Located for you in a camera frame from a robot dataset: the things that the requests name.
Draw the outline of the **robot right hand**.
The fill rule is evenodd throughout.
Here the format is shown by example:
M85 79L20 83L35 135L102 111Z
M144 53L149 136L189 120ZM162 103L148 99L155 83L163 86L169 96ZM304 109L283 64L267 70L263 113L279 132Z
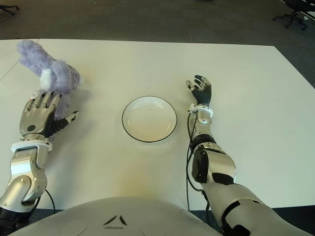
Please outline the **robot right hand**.
M194 84L186 80L186 86L191 91L197 105L209 106L212 98L212 86L207 78L195 75Z

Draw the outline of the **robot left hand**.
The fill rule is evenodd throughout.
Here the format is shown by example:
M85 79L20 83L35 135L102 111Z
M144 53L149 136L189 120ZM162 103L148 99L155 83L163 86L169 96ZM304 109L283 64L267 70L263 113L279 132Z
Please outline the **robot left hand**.
M27 101L19 126L23 141L48 139L77 119L78 111L62 119L55 118L61 98L59 93L46 92Z

